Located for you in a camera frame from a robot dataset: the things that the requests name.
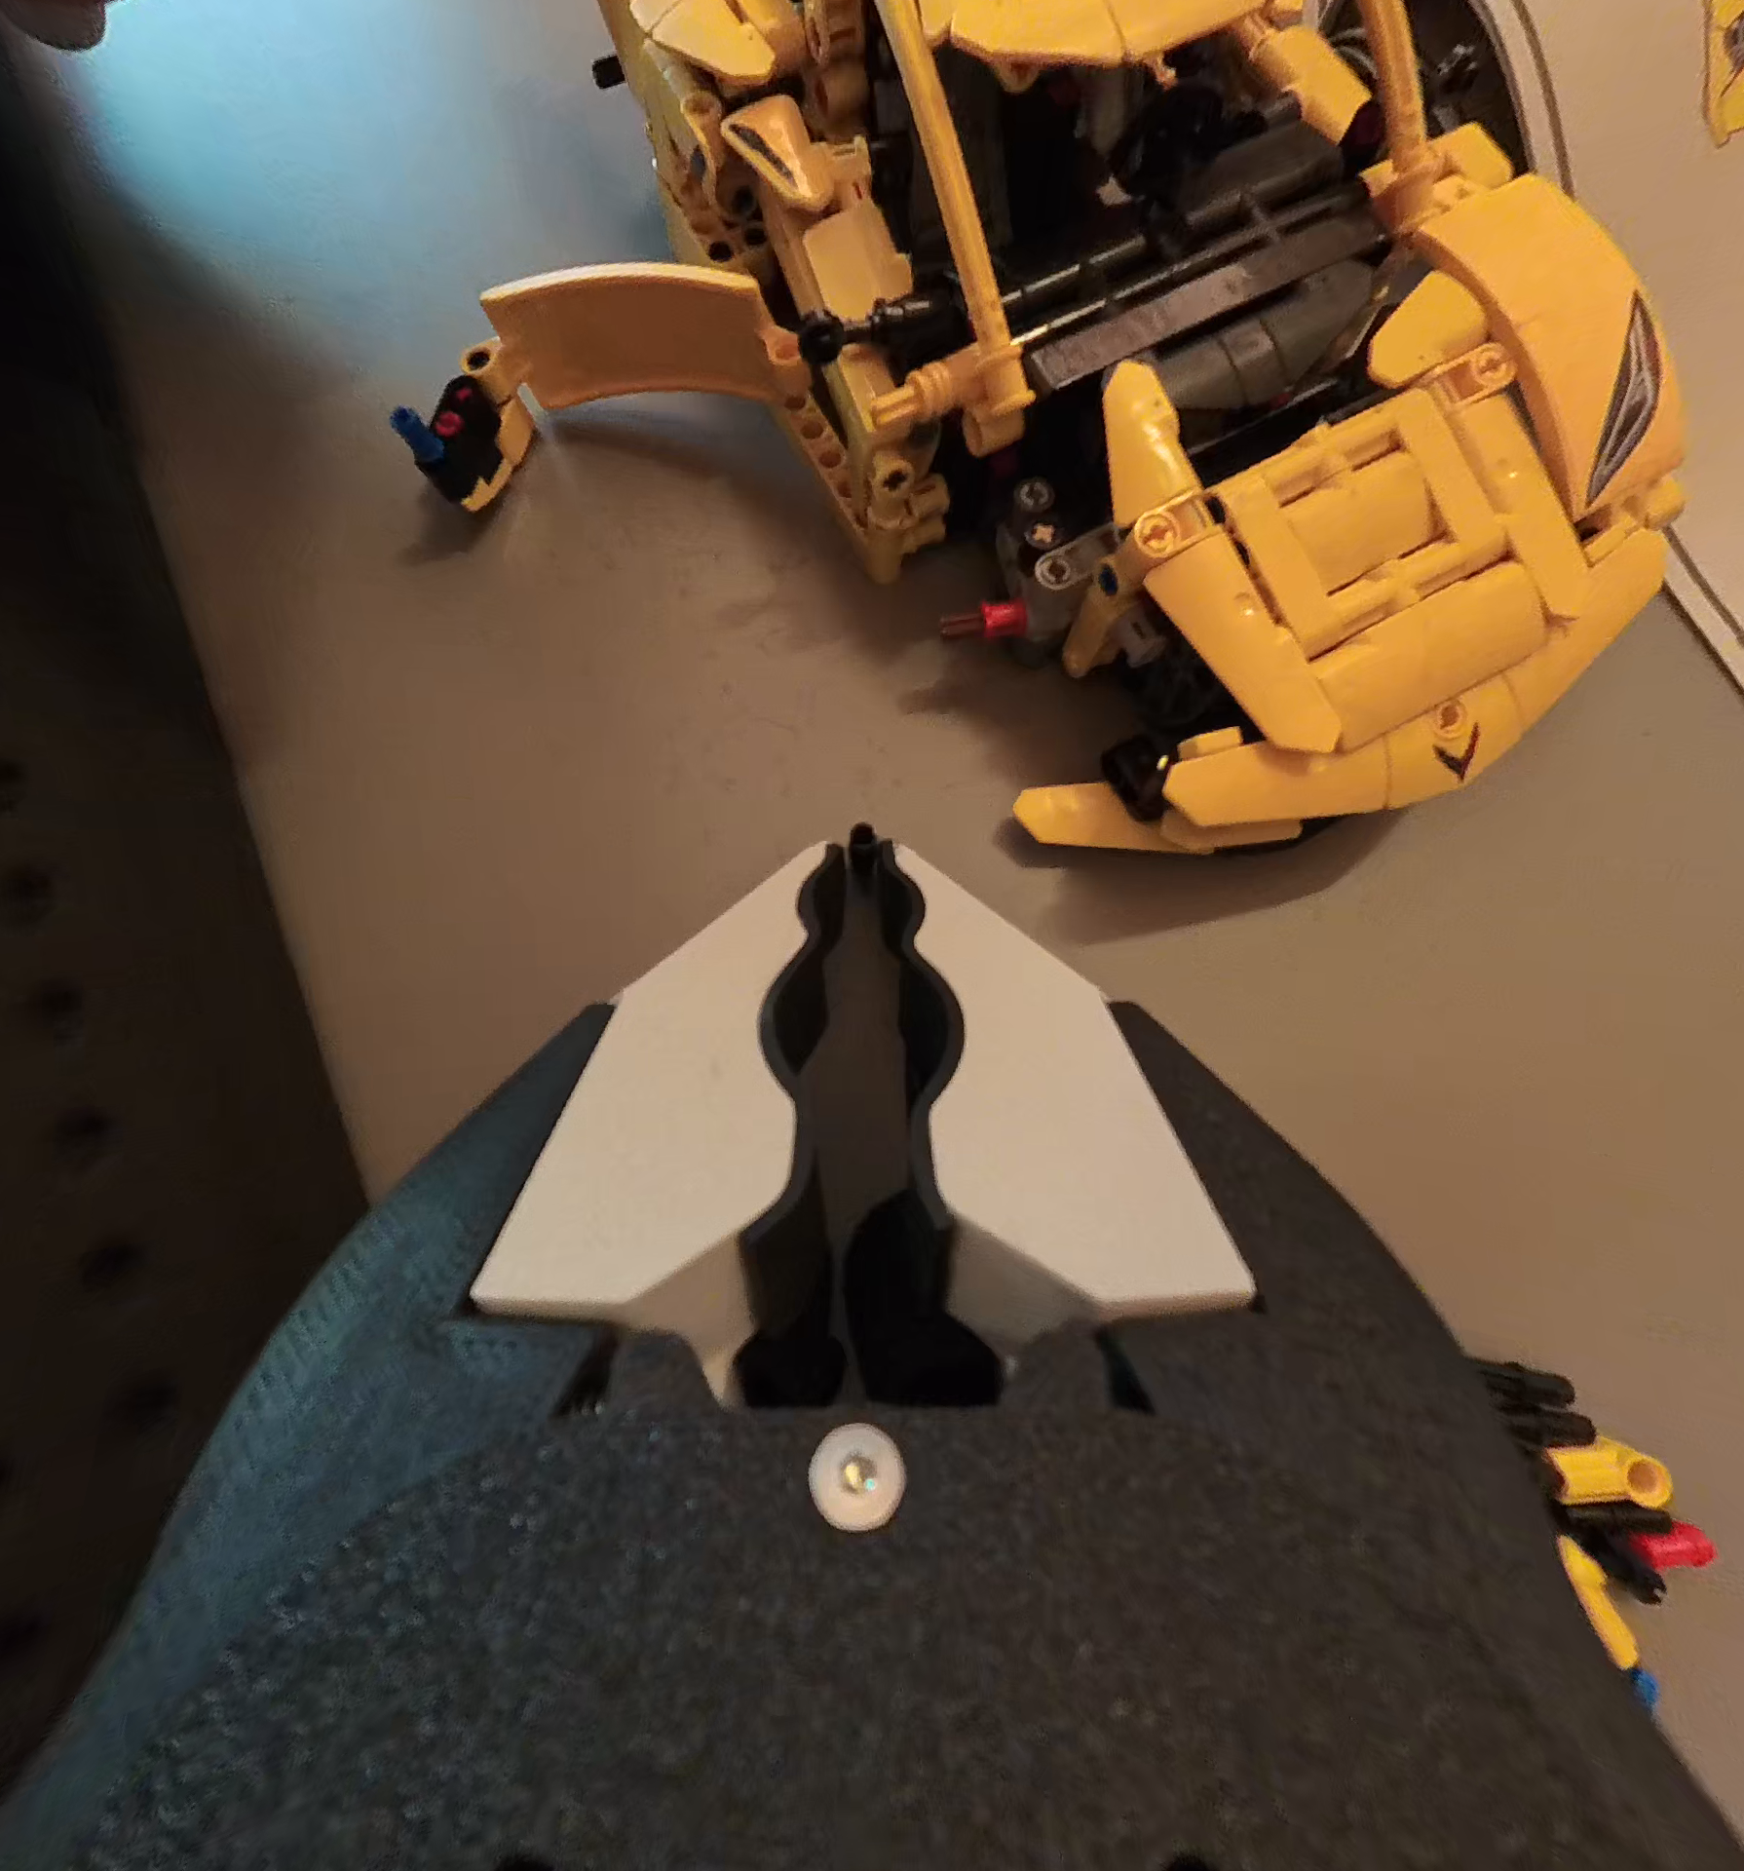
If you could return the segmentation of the grey desk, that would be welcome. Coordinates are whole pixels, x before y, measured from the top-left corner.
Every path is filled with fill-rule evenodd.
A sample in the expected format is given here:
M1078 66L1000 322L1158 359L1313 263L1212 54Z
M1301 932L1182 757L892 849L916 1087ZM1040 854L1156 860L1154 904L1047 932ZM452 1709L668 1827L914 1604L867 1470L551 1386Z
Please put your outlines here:
M659 250L588 5L120 5L59 69L147 482L347 1135L394 1184L583 1001L870 822L1173 1031L1483 1355L1719 1547L1642 1619L1744 1835L1744 698L1667 602L1464 798L1049 858L1111 695L942 645L719 398L559 423L482 526L388 430L478 293Z

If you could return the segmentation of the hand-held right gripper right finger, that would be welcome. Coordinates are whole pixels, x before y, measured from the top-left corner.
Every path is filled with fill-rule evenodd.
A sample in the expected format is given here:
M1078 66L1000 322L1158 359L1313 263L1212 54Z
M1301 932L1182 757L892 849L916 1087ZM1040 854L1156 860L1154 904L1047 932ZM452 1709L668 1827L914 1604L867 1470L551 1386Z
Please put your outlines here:
M1108 997L879 849L906 1182L879 1205L879 1394L1000 1396L1064 1328L1247 1308L1257 1283Z

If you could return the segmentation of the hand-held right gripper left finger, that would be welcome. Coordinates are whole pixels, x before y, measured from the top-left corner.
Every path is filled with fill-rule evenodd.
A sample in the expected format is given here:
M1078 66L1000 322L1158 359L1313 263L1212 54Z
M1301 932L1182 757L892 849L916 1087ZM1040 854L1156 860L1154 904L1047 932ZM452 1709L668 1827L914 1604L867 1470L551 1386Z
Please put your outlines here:
M797 853L613 1001L470 1285L490 1321L685 1345L715 1399L813 1291L800 1073L827 1022L844 853Z

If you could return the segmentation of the yellow toy brick car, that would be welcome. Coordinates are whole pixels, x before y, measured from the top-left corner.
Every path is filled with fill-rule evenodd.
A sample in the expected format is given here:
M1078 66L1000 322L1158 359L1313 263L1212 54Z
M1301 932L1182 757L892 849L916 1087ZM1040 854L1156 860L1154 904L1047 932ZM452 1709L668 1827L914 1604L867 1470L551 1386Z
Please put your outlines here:
M754 286L867 576L966 527L1133 693L1038 842L1216 854L1453 794L1664 583L1685 430L1612 233L1408 5L601 5L675 258Z

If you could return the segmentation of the yellow curved panel piece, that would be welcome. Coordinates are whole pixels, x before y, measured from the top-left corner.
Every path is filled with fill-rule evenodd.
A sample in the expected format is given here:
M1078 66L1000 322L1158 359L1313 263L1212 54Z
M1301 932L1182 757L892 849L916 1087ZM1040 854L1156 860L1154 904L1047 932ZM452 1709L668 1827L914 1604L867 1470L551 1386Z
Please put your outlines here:
M665 393L783 417L808 407L812 369L747 273L588 266L486 290L481 308L489 333L431 408L396 407L388 419L421 480L467 513L500 499L542 415Z

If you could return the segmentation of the pile of coloured brick pins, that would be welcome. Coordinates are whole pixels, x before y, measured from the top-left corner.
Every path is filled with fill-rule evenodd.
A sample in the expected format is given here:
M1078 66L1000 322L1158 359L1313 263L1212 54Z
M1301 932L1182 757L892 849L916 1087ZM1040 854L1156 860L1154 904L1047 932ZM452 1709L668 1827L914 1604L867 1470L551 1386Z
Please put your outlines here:
M1471 1370L1539 1485L1562 1574L1585 1623L1616 1674L1655 1715L1662 1688L1624 1607L1664 1604L1669 1578L1711 1568L1717 1546L1673 1511L1667 1465L1600 1431L1568 1378L1514 1361L1472 1360Z

